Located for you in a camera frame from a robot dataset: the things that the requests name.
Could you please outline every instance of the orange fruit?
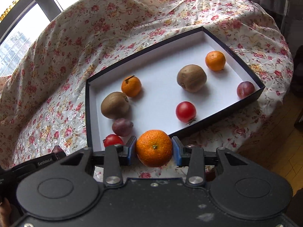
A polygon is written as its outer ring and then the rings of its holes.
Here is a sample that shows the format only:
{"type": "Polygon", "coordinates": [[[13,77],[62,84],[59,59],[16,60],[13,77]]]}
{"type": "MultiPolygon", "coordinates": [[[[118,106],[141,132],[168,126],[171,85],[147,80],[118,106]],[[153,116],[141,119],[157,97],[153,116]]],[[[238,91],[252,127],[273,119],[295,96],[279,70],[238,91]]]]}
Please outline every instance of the orange fruit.
{"type": "Polygon", "coordinates": [[[205,63],[210,70],[220,71],[225,65],[225,56],[220,51],[211,51],[205,57],[205,63]]]}
{"type": "Polygon", "coordinates": [[[136,152],[142,164],[164,166],[172,157],[172,140],[161,130],[148,130],[137,140],[136,152]]]}
{"type": "Polygon", "coordinates": [[[128,97],[135,97],[141,89],[141,82],[135,75],[127,77],[122,82],[121,90],[128,97]]]}

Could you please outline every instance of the kiwi fruit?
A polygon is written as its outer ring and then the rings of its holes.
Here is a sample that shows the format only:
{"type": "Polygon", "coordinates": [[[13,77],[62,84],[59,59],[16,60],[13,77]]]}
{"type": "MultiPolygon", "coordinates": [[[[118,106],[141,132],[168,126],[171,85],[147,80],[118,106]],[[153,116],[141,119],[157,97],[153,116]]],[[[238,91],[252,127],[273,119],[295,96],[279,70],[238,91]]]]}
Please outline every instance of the kiwi fruit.
{"type": "Polygon", "coordinates": [[[110,93],[101,103],[101,113],[109,119],[122,118],[128,109],[127,96],[122,92],[110,93]]]}
{"type": "Polygon", "coordinates": [[[204,70],[197,65],[187,65],[177,75],[178,85],[191,93],[199,91],[206,83],[206,79],[204,70]]]}

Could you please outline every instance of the floral fabric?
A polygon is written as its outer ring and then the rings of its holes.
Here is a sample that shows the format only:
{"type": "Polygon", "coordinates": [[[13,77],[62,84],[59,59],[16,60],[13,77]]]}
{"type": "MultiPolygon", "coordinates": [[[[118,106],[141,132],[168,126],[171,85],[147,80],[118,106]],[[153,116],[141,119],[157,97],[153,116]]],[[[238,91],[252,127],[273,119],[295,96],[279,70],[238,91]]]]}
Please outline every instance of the floral fabric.
{"type": "MultiPolygon", "coordinates": [[[[4,168],[87,145],[85,81],[164,39],[204,26],[254,70],[266,88],[259,100],[184,139],[208,151],[237,150],[281,102],[292,77],[290,51],[274,20],[247,0],[80,0],[41,33],[0,97],[0,163],[4,168]]],[[[184,176],[162,168],[123,168],[126,176],[184,176]]],[[[102,170],[95,177],[102,180],[102,170]]]]}
{"type": "Polygon", "coordinates": [[[3,87],[8,79],[10,79],[12,75],[2,76],[0,77],[0,94],[2,93],[3,87]]]}

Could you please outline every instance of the red tomato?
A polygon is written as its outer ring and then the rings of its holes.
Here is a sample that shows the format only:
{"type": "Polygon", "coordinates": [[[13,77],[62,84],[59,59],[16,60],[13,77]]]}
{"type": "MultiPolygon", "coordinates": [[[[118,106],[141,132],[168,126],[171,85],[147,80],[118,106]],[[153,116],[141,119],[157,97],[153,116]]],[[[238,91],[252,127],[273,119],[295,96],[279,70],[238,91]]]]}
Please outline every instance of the red tomato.
{"type": "Polygon", "coordinates": [[[176,108],[177,118],[184,123],[188,123],[196,117],[197,111],[190,102],[181,102],[176,108]]]}
{"type": "Polygon", "coordinates": [[[103,140],[104,147],[108,147],[110,145],[122,144],[124,145],[122,139],[116,134],[110,134],[103,140]]]}

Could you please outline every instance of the person's hand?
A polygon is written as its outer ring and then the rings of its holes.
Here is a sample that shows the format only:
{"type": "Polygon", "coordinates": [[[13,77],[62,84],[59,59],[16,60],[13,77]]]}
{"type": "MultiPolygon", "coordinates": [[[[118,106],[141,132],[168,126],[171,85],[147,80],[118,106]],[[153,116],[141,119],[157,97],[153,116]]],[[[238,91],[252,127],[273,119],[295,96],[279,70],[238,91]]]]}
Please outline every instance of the person's hand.
{"type": "Polygon", "coordinates": [[[4,198],[0,205],[0,216],[9,216],[12,212],[8,199],[4,198]]]}
{"type": "Polygon", "coordinates": [[[9,216],[12,212],[11,205],[8,199],[4,198],[2,204],[0,205],[0,224],[1,227],[9,227],[11,224],[9,222],[9,216]]]}

